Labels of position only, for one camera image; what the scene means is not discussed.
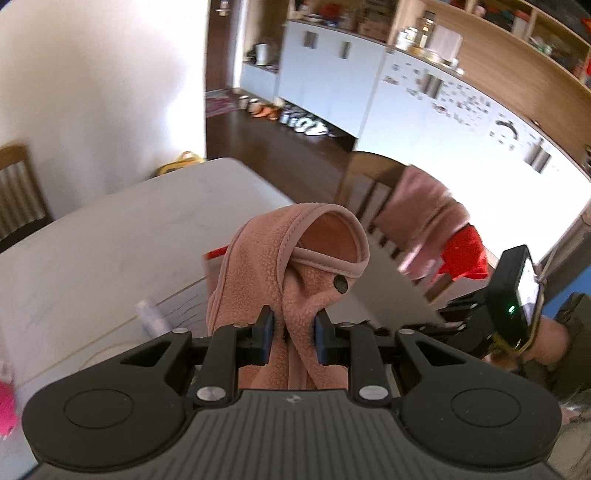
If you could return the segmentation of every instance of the silver screw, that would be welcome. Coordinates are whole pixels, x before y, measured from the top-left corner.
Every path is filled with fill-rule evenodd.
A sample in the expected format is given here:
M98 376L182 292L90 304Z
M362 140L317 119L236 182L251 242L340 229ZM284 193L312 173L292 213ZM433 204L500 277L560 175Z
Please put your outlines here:
M388 390L379 385L366 385L359 389L359 396L364 400L383 400L388 396Z
M202 387L197 390L197 398L203 401L218 401L226 396L222 387Z

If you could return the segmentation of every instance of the pink clothing on chair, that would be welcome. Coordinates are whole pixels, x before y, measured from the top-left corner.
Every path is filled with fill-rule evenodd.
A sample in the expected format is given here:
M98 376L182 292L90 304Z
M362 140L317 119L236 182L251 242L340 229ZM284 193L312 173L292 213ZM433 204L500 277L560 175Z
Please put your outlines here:
M447 241L469 221L443 183L410 165L374 225L402 251L398 269L416 280L429 273Z
M346 388L344 367L318 363L313 320L319 310L340 299L343 280L350 288L368 261L363 227L339 205L293 205L244 225L223 257L207 308L210 333L235 322L254 323L266 304L275 313L269 364L242 368L239 386Z

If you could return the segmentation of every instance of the white wall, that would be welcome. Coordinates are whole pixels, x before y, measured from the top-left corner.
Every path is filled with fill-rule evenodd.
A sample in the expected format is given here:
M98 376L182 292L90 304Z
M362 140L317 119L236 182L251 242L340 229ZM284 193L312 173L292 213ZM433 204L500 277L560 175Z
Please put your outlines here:
M55 217L205 157L207 0L12 0L0 144L25 141Z

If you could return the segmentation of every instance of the white table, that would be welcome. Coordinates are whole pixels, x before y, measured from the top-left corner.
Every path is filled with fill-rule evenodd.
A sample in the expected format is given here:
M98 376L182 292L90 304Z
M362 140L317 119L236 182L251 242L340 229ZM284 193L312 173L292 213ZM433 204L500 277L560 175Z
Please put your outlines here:
M241 163L221 158L104 197L2 253L0 339L15 368L19 412L95 353L149 340L134 320L138 301L159 303L199 281L205 252L227 245L253 216L291 203ZM372 255L377 261L353 295L329 309L332 320L436 321L373 244ZM205 300L205 282L199 285ZM0 480L35 465L20 428L0 443L0 465Z

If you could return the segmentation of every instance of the white shoe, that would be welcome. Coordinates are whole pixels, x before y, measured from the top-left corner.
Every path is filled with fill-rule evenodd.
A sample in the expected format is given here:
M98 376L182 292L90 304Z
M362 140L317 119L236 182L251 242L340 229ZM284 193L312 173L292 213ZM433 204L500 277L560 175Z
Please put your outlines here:
M302 134L312 125L314 125L314 121L309 116L304 116L300 118L295 124L294 132Z
M306 135L310 136L318 136L318 135L326 135L329 132L328 127L322 123L320 120L311 125L308 130L306 130Z

